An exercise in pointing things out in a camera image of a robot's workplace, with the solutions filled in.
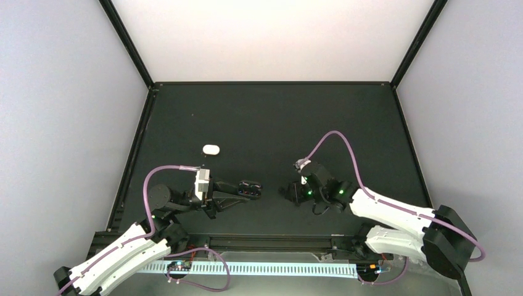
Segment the white earbud charging case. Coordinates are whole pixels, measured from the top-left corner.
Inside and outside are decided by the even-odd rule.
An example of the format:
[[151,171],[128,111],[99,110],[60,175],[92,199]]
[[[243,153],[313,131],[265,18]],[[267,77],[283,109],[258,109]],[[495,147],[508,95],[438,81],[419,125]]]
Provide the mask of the white earbud charging case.
[[205,155],[218,155],[220,153],[220,147],[214,144],[206,144],[202,148],[202,153]]

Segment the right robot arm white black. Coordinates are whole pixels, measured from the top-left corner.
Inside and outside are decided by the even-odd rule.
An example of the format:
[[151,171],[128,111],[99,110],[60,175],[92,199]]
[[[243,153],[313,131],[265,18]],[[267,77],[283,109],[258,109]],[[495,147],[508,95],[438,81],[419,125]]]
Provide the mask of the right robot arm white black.
[[378,194],[349,181],[339,181],[324,166],[300,159],[300,180],[284,195],[299,205],[309,200],[325,210],[367,218],[377,224],[351,241],[359,258],[391,253],[420,260],[446,278],[461,280],[472,261],[476,239],[458,213],[447,206],[418,207]]

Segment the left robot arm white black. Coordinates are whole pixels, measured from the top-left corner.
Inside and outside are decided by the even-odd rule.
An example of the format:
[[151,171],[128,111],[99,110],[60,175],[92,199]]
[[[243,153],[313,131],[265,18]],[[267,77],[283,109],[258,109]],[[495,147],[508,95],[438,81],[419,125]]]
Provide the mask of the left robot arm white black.
[[149,263],[186,250],[189,234],[176,219],[180,213],[202,211],[210,219],[237,204],[257,200],[258,183],[210,181],[203,191],[177,192],[164,184],[149,189],[150,218],[127,231],[80,265],[54,272],[58,295],[108,295]]

